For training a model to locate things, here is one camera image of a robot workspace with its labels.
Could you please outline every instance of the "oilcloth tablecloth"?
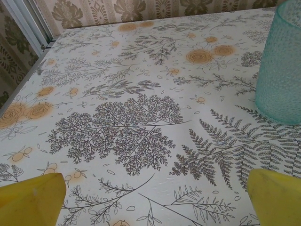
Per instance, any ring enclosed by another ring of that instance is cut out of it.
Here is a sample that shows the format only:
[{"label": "oilcloth tablecloth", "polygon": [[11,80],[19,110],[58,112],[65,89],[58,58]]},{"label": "oilcloth tablecloth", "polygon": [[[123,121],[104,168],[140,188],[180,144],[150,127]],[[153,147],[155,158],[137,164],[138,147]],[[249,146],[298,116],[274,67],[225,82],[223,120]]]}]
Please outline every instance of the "oilcloth tablecloth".
[{"label": "oilcloth tablecloth", "polygon": [[301,175],[260,115],[274,8],[66,30],[0,119],[0,186],[61,172],[58,226],[258,226],[252,168]]}]

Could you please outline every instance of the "textured glass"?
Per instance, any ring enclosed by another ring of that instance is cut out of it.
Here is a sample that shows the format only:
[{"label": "textured glass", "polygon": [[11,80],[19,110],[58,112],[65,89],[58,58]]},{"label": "textured glass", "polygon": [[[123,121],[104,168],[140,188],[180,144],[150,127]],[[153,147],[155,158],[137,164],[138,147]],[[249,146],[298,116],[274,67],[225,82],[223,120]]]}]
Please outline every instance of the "textured glass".
[{"label": "textured glass", "polygon": [[255,102],[274,120],[301,123],[301,0],[288,0],[277,8],[261,60]]}]

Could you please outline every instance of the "yellow object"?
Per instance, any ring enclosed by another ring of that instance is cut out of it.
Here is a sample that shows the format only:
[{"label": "yellow object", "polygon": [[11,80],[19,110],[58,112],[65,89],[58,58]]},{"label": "yellow object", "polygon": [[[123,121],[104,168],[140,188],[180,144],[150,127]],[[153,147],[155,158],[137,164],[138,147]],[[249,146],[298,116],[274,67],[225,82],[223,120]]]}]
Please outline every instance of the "yellow object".
[{"label": "yellow object", "polygon": [[301,179],[253,169],[247,190],[261,226],[301,225]]},{"label": "yellow object", "polygon": [[0,225],[55,226],[65,195],[61,173],[0,187]]}]

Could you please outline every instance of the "beige wallpaper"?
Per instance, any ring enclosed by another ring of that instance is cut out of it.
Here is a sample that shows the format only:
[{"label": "beige wallpaper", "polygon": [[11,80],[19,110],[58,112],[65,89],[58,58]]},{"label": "beige wallpaper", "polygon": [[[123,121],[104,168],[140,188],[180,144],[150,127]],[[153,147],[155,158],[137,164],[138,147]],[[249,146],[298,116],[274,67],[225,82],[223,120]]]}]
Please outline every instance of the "beige wallpaper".
[{"label": "beige wallpaper", "polygon": [[273,7],[285,0],[35,0],[54,35],[116,22]]},{"label": "beige wallpaper", "polygon": [[0,108],[38,59],[0,1]]}]

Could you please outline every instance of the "tree print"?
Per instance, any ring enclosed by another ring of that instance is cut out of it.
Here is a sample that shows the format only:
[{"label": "tree print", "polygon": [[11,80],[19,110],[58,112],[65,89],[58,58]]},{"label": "tree print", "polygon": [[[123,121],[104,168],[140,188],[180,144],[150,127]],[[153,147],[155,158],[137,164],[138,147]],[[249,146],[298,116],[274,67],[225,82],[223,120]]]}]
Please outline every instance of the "tree print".
[{"label": "tree print", "polygon": [[217,186],[214,178],[218,166],[225,183],[232,189],[229,174],[235,168],[238,180],[246,190],[247,178],[254,165],[260,163],[262,168],[276,171],[286,162],[285,172],[300,177],[301,125],[275,124],[257,111],[238,107],[252,116],[255,125],[243,124],[242,119],[236,121],[234,117],[211,110],[212,116],[226,131],[200,119],[199,123],[210,139],[205,140],[190,129],[196,150],[182,145],[185,154],[177,154],[178,162],[174,163],[170,174],[179,176],[189,172],[196,180],[205,176]]},{"label": "tree print", "polygon": [[67,156],[75,164],[90,162],[96,153],[103,159],[113,152],[116,163],[129,175],[139,175],[142,168],[167,166],[175,144],[160,127],[183,123],[180,107],[172,98],[140,94],[125,103],[103,103],[95,111],[93,116],[72,113],[57,122],[49,135],[50,152],[70,147]]},{"label": "tree print", "polygon": [[245,52],[241,57],[241,66],[242,67],[259,67],[261,63],[262,52],[255,51]]}]

